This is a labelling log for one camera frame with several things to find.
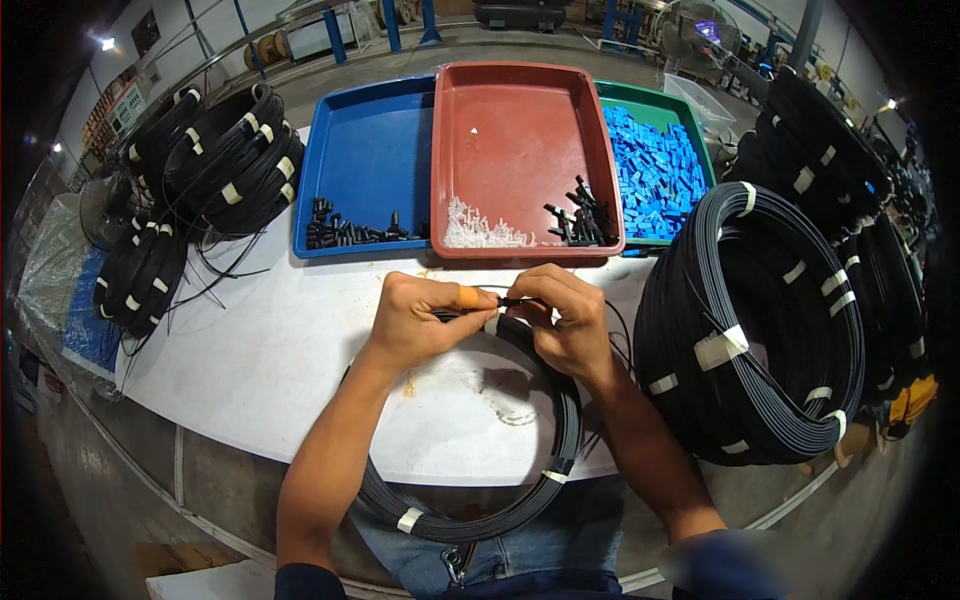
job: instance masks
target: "forearm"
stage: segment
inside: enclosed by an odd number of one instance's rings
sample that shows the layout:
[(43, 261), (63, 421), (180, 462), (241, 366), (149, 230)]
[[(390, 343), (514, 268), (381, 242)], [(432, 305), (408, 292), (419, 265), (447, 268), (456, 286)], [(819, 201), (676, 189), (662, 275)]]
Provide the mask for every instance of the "forearm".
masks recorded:
[(396, 373), (361, 352), (340, 389), (307, 433), (280, 488), (277, 565), (320, 562), (353, 501)]
[(670, 542), (725, 528), (693, 458), (619, 362), (587, 388), (600, 408), (621, 474), (663, 522)]

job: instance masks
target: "red tray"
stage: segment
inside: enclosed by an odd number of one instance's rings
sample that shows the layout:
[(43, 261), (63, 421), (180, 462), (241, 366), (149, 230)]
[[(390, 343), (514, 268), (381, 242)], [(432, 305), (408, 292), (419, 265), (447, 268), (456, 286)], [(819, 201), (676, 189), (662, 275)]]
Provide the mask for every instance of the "red tray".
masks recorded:
[[(607, 124), (582, 69), (532, 62), (452, 62), (440, 67), (433, 110), (430, 238), (444, 258), (573, 258), (613, 256), (625, 236), (619, 186)], [(571, 215), (564, 194), (581, 175), (607, 204), (614, 246), (544, 246), (560, 242), (548, 231), (552, 204)], [(536, 235), (532, 248), (449, 248), (447, 209), (454, 196), (493, 228), (500, 219)]]

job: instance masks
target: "yellow cloth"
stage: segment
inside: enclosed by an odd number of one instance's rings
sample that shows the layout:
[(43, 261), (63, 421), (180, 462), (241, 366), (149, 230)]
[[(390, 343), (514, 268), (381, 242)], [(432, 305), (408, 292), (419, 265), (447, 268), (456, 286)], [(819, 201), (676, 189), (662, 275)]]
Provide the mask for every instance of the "yellow cloth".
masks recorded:
[(937, 382), (930, 375), (926, 379), (916, 379), (909, 388), (900, 391), (900, 395), (890, 406), (890, 424), (901, 421), (911, 424), (920, 413), (926, 410), (930, 400), (937, 395)]

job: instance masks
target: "green tray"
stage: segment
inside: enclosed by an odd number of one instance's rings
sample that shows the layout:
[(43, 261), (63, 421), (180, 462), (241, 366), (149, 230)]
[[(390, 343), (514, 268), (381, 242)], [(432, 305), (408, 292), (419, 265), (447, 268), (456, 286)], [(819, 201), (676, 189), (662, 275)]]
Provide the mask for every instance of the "green tray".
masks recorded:
[[(686, 129), (686, 134), (697, 153), (700, 168), (704, 171), (704, 183), (707, 189), (716, 185), (713, 175), (713, 166), (707, 154), (707, 144), (700, 133), (700, 127), (693, 116), (693, 108), (683, 98), (670, 96), (653, 89), (636, 87), (635, 85), (619, 84), (595, 80), (600, 104), (604, 107), (624, 107), (640, 123), (649, 123), (661, 133), (666, 132), (670, 123), (679, 123)], [(627, 238), (628, 246), (667, 246), (670, 240), (659, 240), (645, 237)]]

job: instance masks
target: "pile of blue connectors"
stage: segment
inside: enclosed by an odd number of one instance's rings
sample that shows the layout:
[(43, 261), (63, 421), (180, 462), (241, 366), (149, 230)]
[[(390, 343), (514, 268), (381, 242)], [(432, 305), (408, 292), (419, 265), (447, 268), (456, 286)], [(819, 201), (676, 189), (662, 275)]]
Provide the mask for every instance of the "pile of blue connectors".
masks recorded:
[(624, 107), (604, 108), (613, 144), (628, 238), (671, 240), (707, 192), (704, 172), (683, 125), (660, 133)]

